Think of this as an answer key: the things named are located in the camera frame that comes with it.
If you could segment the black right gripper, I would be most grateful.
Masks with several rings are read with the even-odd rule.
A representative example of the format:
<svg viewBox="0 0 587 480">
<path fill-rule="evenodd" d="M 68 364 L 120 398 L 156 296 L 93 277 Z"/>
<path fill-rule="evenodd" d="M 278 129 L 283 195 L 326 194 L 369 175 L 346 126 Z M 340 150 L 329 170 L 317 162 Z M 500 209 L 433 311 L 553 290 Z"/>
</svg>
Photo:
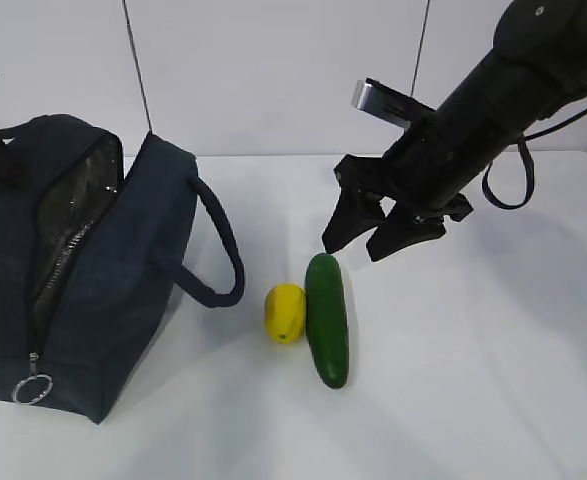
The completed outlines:
<svg viewBox="0 0 587 480">
<path fill-rule="evenodd" d="M 380 157 L 347 154 L 334 168 L 341 193 L 322 234 L 326 251 L 339 251 L 377 228 L 366 243 L 372 261 L 381 261 L 410 246 L 437 240 L 445 233 L 443 217 L 455 222 L 473 211 L 467 198 L 455 193 L 441 206 L 433 206 L 419 192 L 425 164 L 415 159 L 403 140 Z M 381 201 L 395 202 L 386 215 Z"/>
</svg>

